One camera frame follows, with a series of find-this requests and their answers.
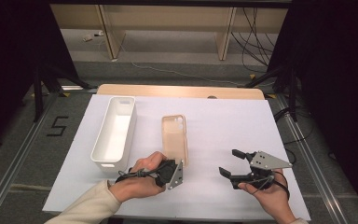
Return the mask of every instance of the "human arm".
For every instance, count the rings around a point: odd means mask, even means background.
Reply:
[[[274,177],[276,181],[287,187],[282,169],[275,170]],[[268,189],[257,190],[254,186],[247,183],[240,183],[238,187],[254,195],[263,209],[279,224],[307,223],[305,220],[295,217],[289,205],[288,195],[282,187],[273,184]]]
[[[131,171],[147,168],[153,170],[167,158],[160,152],[154,152],[147,158],[139,159]],[[100,223],[111,217],[131,198],[145,198],[157,195],[165,190],[156,185],[155,179],[147,177],[126,178],[114,185],[104,180],[95,185],[47,224],[90,224]]]

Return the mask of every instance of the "white plastic container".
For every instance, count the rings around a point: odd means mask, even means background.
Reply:
[[[126,170],[136,117],[134,97],[112,97],[91,152],[91,159],[104,172]]]

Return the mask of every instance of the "white tabletop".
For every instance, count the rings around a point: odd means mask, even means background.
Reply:
[[[59,213],[103,179],[115,180],[90,158],[110,95],[93,95],[75,139],[43,208]],[[248,193],[233,189],[219,174],[221,166],[234,175],[250,173],[249,163],[231,155],[262,150],[288,161],[277,126],[265,100],[136,97],[137,122],[129,167],[138,158],[162,151],[161,118],[186,116],[188,166],[184,183],[150,198],[123,203],[118,217],[244,221],[272,219]],[[310,220],[291,169],[284,169],[296,217]]]

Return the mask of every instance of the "person's left hand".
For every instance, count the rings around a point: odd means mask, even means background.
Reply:
[[[134,173],[143,168],[154,170],[164,160],[167,160],[167,157],[161,152],[156,151],[147,158],[139,159],[132,167],[131,172]],[[165,186],[163,188],[159,187],[156,185],[155,179],[150,176],[131,177],[117,182],[109,190],[121,203],[124,203],[132,198],[145,198],[157,195],[165,190]]]

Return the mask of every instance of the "sleeve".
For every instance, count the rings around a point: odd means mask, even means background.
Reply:
[[[121,203],[109,191],[109,186],[107,180],[101,181],[46,224],[91,224],[111,217]]]
[[[298,218],[296,221],[291,222],[290,224],[308,224],[308,222],[302,218]]]

